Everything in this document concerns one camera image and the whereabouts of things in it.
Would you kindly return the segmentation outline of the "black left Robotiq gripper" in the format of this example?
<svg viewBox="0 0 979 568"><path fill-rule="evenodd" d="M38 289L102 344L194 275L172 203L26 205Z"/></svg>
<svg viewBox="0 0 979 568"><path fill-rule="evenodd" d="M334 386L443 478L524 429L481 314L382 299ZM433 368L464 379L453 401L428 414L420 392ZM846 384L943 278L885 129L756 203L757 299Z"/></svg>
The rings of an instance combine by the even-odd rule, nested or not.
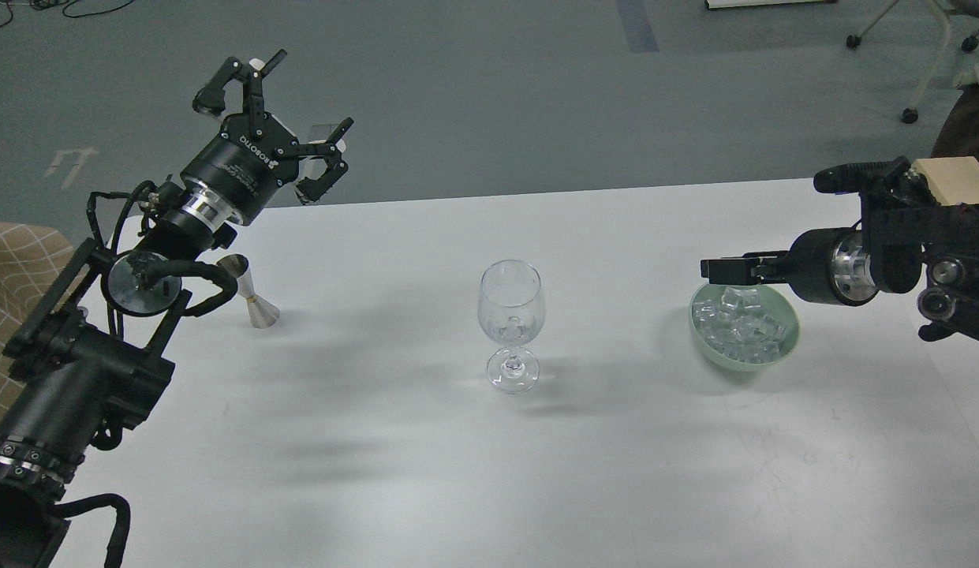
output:
<svg viewBox="0 0 979 568"><path fill-rule="evenodd" d="M264 79L287 54L280 48L266 62L229 57L192 101L195 112L219 118L226 110L227 85L233 80L241 84L243 111L226 116L214 139L181 170L187 188L207 189L221 197L232 209L227 219L240 226L250 224L281 185L297 179L299 162L320 159L324 164L319 176L305 175L297 181L295 193L303 205L316 204L349 171L342 157L342 138L355 120L339 122L327 139L299 144L295 134L266 112ZM280 158L276 148L280 148Z"/></svg>

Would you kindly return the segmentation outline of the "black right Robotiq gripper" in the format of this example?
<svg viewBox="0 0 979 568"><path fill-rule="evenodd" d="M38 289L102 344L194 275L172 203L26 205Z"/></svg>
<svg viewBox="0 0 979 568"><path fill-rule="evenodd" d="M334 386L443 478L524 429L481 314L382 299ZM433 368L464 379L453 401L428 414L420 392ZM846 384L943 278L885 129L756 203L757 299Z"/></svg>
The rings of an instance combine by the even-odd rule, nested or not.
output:
<svg viewBox="0 0 979 568"><path fill-rule="evenodd" d="M818 229L797 237L789 252L748 252L701 260L701 277L716 285L787 282L803 301L858 307L880 292L870 266L860 230Z"/></svg>

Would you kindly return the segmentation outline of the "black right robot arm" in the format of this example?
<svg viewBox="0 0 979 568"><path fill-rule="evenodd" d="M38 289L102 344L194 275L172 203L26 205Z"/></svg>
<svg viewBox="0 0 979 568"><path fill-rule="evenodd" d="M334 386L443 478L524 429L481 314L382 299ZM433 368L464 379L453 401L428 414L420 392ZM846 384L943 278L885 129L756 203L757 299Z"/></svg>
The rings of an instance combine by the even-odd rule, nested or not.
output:
<svg viewBox="0 0 979 568"><path fill-rule="evenodd" d="M907 158L829 166L815 191L854 194L856 226L800 234L788 249L701 261L716 285L785 284L818 305L867 305L878 293L909 293L924 279L918 337L979 341L979 200L946 198L939 181Z"/></svg>

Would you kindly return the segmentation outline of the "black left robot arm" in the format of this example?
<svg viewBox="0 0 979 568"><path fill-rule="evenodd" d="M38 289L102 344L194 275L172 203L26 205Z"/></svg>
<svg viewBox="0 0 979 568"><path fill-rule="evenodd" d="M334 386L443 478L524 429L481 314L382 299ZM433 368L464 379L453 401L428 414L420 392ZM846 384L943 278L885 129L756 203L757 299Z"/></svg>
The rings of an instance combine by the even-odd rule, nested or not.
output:
<svg viewBox="0 0 979 568"><path fill-rule="evenodd" d="M214 139L178 182L142 182L121 192L110 240L88 205L83 241L3 350L23 392L0 420L0 567L48 567L72 518L110 508L104 566L124 560L131 532L125 497L64 500L86 450L113 450L146 421L175 364L163 354L184 317L232 301L234 275L200 261L227 249L280 189L319 201L345 173L339 122L327 137L300 141L264 100L264 80L284 60L227 58L192 108L221 119Z"/></svg>

